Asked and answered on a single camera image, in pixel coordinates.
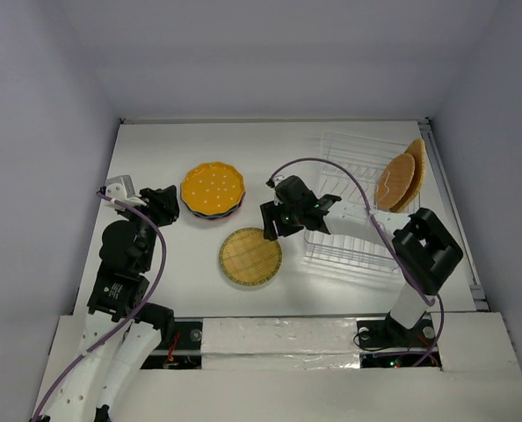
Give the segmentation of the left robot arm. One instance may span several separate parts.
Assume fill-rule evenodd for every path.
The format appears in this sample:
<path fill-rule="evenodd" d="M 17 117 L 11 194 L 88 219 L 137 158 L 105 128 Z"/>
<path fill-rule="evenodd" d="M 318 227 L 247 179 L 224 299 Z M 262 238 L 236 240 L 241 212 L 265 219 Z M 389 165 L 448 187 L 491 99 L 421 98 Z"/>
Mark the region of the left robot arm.
<path fill-rule="evenodd" d="M 98 197 L 120 215 L 101 236 L 100 265 L 77 356 L 40 400 L 34 421 L 112 421 L 141 365 L 173 342 L 174 314 L 150 302 L 154 250 L 167 255 L 162 227 L 179 217 L 177 188 L 136 192 L 128 177 L 109 179 Z"/>

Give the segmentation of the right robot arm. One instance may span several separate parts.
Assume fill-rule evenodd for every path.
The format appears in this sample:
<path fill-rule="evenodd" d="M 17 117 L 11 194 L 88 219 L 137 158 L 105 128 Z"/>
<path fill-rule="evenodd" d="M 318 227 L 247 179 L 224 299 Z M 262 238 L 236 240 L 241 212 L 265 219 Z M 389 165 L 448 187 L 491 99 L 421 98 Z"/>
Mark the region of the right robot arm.
<path fill-rule="evenodd" d="M 301 178 L 268 181 L 274 198 L 261 205 L 264 237 L 275 241 L 303 230 L 347 236 L 383 246 L 405 279 L 392 309 L 382 319 L 357 324 L 354 342 L 368 352 L 419 346 L 435 337 L 429 310 L 463 258 L 463 251 L 436 214 L 421 207 L 412 214 L 368 210 L 325 194 L 317 197 Z"/>

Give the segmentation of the pink dotted plate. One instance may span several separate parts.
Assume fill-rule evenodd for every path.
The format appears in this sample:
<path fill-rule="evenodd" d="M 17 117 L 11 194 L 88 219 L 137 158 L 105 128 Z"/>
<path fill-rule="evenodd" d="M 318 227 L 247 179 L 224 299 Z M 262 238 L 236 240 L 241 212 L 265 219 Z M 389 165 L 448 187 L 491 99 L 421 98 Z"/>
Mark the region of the pink dotted plate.
<path fill-rule="evenodd" d="M 184 201 L 183 203 L 185 204 L 185 208 L 196 218 L 199 218 L 201 220 L 205 220 L 205 221 L 216 221 L 216 220 L 222 220 L 222 219 L 225 219 L 227 217 L 230 217 L 232 214 L 234 214 L 235 212 L 237 212 L 237 210 L 242 206 L 243 204 L 243 199 L 238 202 L 234 207 L 232 207 L 230 210 L 224 212 L 224 213 L 218 213 L 218 214 L 213 214 L 213 215 L 205 215 L 205 214 L 202 214 L 198 211 L 195 211 L 195 210 L 192 210 Z"/>

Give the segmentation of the blue dotted plate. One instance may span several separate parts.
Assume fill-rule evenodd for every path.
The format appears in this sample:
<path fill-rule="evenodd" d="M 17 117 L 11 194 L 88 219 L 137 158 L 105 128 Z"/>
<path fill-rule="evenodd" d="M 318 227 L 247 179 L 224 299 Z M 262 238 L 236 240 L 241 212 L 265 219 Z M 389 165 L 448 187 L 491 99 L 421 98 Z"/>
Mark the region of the blue dotted plate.
<path fill-rule="evenodd" d="M 240 202 L 242 199 L 245 199 L 245 196 L 246 196 L 246 195 L 244 194 L 244 195 L 242 196 L 242 198 L 239 200 L 239 202 Z"/>

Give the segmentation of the orange woven plate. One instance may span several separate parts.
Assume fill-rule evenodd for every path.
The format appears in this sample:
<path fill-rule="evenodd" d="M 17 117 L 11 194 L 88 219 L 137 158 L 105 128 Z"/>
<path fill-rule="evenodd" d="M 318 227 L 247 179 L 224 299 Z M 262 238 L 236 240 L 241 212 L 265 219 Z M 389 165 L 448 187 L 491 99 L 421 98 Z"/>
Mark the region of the orange woven plate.
<path fill-rule="evenodd" d="M 379 177 L 375 203 L 380 210 L 389 210 L 398 204 L 410 189 L 415 174 L 415 158 L 410 153 L 395 157 Z"/>
<path fill-rule="evenodd" d="M 415 170 L 408 190 L 403 197 L 390 208 L 390 211 L 394 213 L 403 211 L 417 197 L 424 183 L 426 174 L 427 154 L 424 139 L 418 138 L 414 140 L 405 152 L 414 158 Z"/>

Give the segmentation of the woven bamboo plate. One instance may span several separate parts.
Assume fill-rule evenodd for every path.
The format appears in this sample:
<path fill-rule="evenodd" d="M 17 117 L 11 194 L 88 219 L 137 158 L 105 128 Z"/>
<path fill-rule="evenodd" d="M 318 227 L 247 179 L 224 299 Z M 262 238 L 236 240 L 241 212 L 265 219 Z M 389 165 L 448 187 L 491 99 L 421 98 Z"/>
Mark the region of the woven bamboo plate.
<path fill-rule="evenodd" d="M 278 241 L 264 238 L 259 228 L 232 232 L 222 243 L 218 261 L 226 277 L 241 287 L 260 287 L 272 280 L 282 264 Z"/>

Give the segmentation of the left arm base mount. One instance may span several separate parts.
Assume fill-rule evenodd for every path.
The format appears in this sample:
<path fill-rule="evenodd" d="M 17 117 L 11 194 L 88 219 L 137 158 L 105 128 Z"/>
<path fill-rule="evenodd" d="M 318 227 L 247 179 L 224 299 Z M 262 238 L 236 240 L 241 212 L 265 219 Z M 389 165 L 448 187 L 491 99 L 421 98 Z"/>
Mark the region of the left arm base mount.
<path fill-rule="evenodd" d="M 202 319 L 177 319 L 173 341 L 168 346 L 157 347 L 141 369 L 201 369 L 202 329 Z"/>

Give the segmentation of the white foam block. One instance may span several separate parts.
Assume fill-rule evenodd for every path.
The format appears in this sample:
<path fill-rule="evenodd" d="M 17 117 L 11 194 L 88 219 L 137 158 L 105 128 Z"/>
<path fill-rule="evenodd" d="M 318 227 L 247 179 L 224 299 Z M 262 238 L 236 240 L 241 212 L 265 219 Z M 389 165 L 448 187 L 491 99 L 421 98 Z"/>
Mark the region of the white foam block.
<path fill-rule="evenodd" d="M 205 370 L 358 369 L 357 321 L 346 317 L 227 317 L 203 322 Z"/>

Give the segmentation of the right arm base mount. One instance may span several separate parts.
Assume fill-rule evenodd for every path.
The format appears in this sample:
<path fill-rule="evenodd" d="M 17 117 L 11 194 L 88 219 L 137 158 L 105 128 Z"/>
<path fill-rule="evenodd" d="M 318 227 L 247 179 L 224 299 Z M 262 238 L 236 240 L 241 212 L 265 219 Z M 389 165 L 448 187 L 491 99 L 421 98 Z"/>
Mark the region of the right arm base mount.
<path fill-rule="evenodd" d="M 354 345 L 361 352 L 362 367 L 441 368 L 437 332 L 429 317 L 406 329 L 389 319 L 357 321 Z"/>

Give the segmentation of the yellow dotted plate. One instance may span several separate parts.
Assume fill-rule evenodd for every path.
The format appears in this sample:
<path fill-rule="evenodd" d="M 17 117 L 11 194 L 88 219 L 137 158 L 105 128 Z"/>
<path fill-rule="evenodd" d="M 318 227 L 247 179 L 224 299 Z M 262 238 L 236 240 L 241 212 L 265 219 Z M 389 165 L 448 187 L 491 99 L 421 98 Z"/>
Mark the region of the yellow dotted plate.
<path fill-rule="evenodd" d="M 180 190 L 180 197 L 203 214 L 223 213 L 246 193 L 242 173 L 223 162 L 203 163 L 189 170 Z"/>

